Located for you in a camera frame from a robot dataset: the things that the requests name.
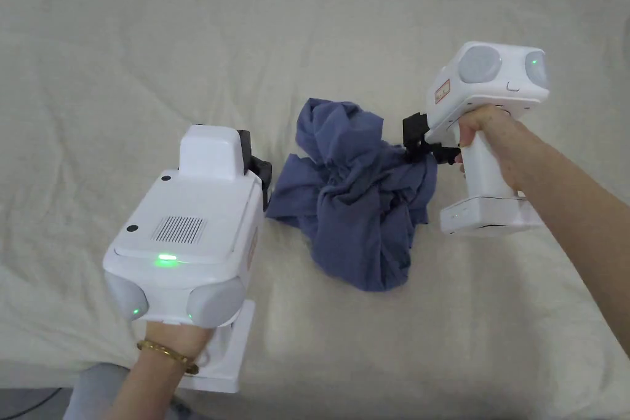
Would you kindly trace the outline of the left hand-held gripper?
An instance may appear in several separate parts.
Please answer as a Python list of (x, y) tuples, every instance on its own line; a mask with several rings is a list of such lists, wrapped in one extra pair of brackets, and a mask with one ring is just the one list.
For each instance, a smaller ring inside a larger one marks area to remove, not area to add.
[(106, 283), (127, 320), (215, 332), (181, 388), (239, 390), (255, 312), (247, 287), (271, 178), (248, 130), (192, 125), (178, 167), (161, 173), (104, 255)]

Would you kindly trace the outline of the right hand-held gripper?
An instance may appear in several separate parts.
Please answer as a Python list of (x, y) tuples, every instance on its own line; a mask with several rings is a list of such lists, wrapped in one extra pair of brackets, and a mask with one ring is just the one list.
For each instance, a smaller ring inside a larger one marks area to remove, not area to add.
[(436, 162), (453, 165), (462, 157), (468, 195), (440, 212), (441, 231), (467, 236), (500, 236), (543, 226), (531, 203), (504, 181), (483, 133), (460, 151), (459, 119), (494, 105), (514, 119), (547, 100), (546, 60), (541, 49), (488, 42), (467, 42), (442, 68), (426, 96), (426, 112), (402, 123), (405, 161), (416, 163), (434, 153)]

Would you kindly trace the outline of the person's right hand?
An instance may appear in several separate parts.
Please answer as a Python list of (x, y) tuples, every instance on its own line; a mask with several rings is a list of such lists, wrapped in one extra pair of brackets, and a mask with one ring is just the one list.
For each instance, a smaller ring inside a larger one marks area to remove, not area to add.
[(468, 149), (477, 134), (483, 133), (491, 152), (496, 156), (507, 185), (525, 192), (524, 176), (530, 157), (531, 133), (518, 121), (494, 105), (485, 105), (468, 112), (458, 121), (458, 147)]

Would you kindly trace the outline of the person's left hand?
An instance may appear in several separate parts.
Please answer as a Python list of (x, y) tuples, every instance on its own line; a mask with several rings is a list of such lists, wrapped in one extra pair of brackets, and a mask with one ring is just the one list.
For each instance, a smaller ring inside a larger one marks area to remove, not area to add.
[(195, 325), (148, 322), (144, 339), (138, 342), (140, 358), (166, 360), (189, 368), (201, 356), (214, 332)]

